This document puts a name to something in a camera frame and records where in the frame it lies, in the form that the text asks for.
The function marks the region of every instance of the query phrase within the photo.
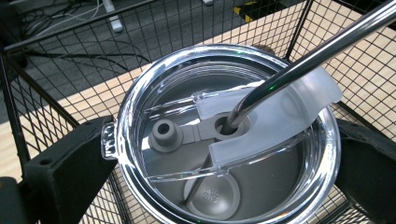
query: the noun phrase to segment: wire basket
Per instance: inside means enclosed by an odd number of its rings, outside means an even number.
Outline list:
[[[282,0],[141,1],[87,21],[65,24],[6,47],[3,87],[21,167],[81,122],[117,116],[134,80],[152,62],[193,45],[255,46],[293,62],[332,37],[377,2]],[[114,33],[118,15],[123,32]],[[394,24],[367,36],[322,66],[344,93],[337,118],[396,140],[396,31]],[[27,60],[21,68],[16,59]],[[309,223],[345,223],[350,210],[336,187]],[[116,168],[81,223],[157,222],[137,202]]]

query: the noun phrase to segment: embossed logo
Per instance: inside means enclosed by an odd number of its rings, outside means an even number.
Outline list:
[[[216,203],[218,201],[219,194],[219,189],[206,186],[202,197],[212,203]]]

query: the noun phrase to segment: wooden surface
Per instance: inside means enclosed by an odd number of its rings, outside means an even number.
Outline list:
[[[274,49],[278,55],[284,55],[293,32],[292,29],[289,31],[288,28],[293,27],[297,22],[296,18],[299,17],[298,11],[291,12],[302,7],[303,5],[299,4],[257,21],[252,21],[208,39],[203,44],[219,42],[242,45],[261,44]],[[341,28],[346,27],[360,16],[360,14],[328,0],[320,1],[320,4],[315,2],[312,8],[316,12],[311,12],[308,15],[308,21],[304,24],[301,33],[302,36],[292,53],[294,60],[317,46],[323,39],[333,36]],[[350,102],[352,108],[365,115],[367,120],[383,130],[385,134],[396,133],[394,123],[394,118],[396,118],[394,110],[396,106],[394,101],[396,92],[396,77],[394,76],[396,70],[395,33],[393,30],[384,28],[324,65],[326,70],[340,83],[339,86],[344,92],[343,101]],[[122,76],[110,79],[62,99],[59,103],[80,122],[103,115],[117,116],[124,93],[131,86],[132,80],[147,67],[148,65],[142,69],[135,69]],[[27,120],[22,119],[21,122],[26,125]],[[13,176],[21,180],[20,165],[8,123],[0,124],[0,139],[0,175]],[[136,201],[128,203],[131,207],[134,207]],[[142,214],[146,214],[140,208],[131,212],[132,217],[142,217]],[[146,222],[143,218],[138,223]]]

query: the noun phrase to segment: metal grid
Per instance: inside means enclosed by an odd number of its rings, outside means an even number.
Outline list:
[[[16,77],[10,86],[32,157],[71,131],[73,125],[65,119],[68,114],[77,122],[116,117],[134,79],[170,52],[202,43],[235,43],[265,46],[292,62],[366,11],[359,8],[358,13],[353,6],[330,0],[282,2],[288,7],[246,23],[233,10],[246,3],[243,0],[215,1],[213,7],[200,1],[142,1],[7,47],[8,57],[22,53],[28,60],[24,71],[29,85]],[[261,2],[255,10],[268,11],[268,7]],[[112,32],[108,20],[116,14],[124,25],[121,34]],[[361,122],[392,140],[396,138],[392,119],[396,61],[391,53],[396,50],[395,36],[384,28],[324,64],[345,95],[341,106],[333,106],[336,117]],[[32,83],[42,89],[40,95]],[[53,98],[65,115],[43,100],[42,93]],[[112,176],[81,222],[156,222],[129,192],[118,168]],[[118,189],[123,192],[119,198],[114,191]],[[339,189],[333,189],[310,223],[320,222],[345,201]]]

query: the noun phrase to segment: gray rubber plug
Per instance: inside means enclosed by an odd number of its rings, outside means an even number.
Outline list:
[[[172,152],[183,142],[183,132],[172,120],[160,119],[152,127],[148,137],[151,148],[160,152]]]

